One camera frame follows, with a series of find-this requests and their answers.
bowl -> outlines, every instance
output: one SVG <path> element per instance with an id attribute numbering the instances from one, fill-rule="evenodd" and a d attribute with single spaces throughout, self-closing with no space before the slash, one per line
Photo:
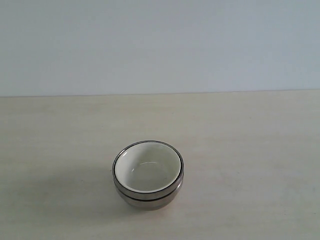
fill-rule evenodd
<path id="1" fill-rule="evenodd" d="M 117 192 L 129 205 L 156 210 L 169 204 L 181 189 L 184 161 L 173 146 L 145 140 L 123 149 L 112 173 Z"/>

black rim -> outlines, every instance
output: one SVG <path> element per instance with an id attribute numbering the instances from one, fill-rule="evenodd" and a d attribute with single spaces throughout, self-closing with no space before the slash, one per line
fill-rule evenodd
<path id="1" fill-rule="evenodd" d="M 128 189 L 128 188 L 126 188 L 125 186 L 123 186 L 123 185 L 119 182 L 119 180 L 118 180 L 118 178 L 117 178 L 117 176 L 116 176 L 115 167 L 116 167 L 116 163 L 117 163 L 119 157 L 120 157 L 120 156 L 124 153 L 124 151 L 126 151 L 127 149 L 129 149 L 129 148 L 131 148 L 131 147 L 133 147 L 133 146 L 135 146 L 135 145 L 143 144 L 143 143 L 158 143 L 158 144 L 163 144 L 163 145 L 171 148 L 171 149 L 178 155 L 178 157 L 179 157 L 179 160 L 180 160 L 180 171 L 179 171 L 178 176 L 174 179 L 174 181 L 173 181 L 169 186 L 167 186 L 167 187 L 165 187 L 165 188 L 163 188 L 163 189 L 161 189 L 161 190 L 152 191 L 152 192 L 132 191 L 131 189 Z M 176 150 L 173 146 L 171 146 L 171 145 L 168 144 L 168 143 L 165 143 L 165 142 L 162 142 L 162 141 L 156 141 L 156 140 L 138 141 L 138 142 L 135 142 L 135 143 L 127 146 L 126 148 L 124 148 L 124 149 L 115 157 L 115 160 L 113 161 L 113 164 L 112 164 L 112 174 L 113 174 L 114 179 L 117 181 L 117 183 L 118 183 L 119 185 L 121 185 L 124 189 L 128 190 L 128 191 L 131 192 L 131 193 L 143 194 L 143 195 L 149 195 L 149 194 L 159 193 L 159 192 L 161 192 L 161 191 L 163 191 L 163 190 L 165 190 L 165 189 L 170 188 L 170 187 L 171 187 L 173 184 L 175 184 L 175 183 L 177 182 L 177 180 L 181 177 L 183 170 L 184 170 L 184 161 L 183 161 L 183 159 L 182 159 L 182 156 L 181 156 L 180 153 L 178 152 L 178 150 Z"/>

table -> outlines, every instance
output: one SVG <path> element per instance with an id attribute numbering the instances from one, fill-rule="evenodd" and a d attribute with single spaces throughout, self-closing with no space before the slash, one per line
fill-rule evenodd
<path id="1" fill-rule="evenodd" d="M 176 199 L 128 206 L 112 163 L 159 140 Z M 318 240 L 320 90 L 0 98 L 2 240 Z"/>

small bowl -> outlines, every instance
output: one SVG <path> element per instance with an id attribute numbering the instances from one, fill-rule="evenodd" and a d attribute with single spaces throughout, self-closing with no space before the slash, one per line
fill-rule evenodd
<path id="1" fill-rule="evenodd" d="M 165 142 L 139 141 L 116 156 L 112 173 L 117 192 L 128 204 L 155 210 L 169 204 L 181 189 L 184 161 Z"/>

light blue wall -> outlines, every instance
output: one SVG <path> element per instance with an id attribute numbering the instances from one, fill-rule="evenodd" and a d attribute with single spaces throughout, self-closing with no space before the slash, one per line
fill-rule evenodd
<path id="1" fill-rule="evenodd" d="M 319 0 L 0 1 L 0 96 L 314 88 Z"/>

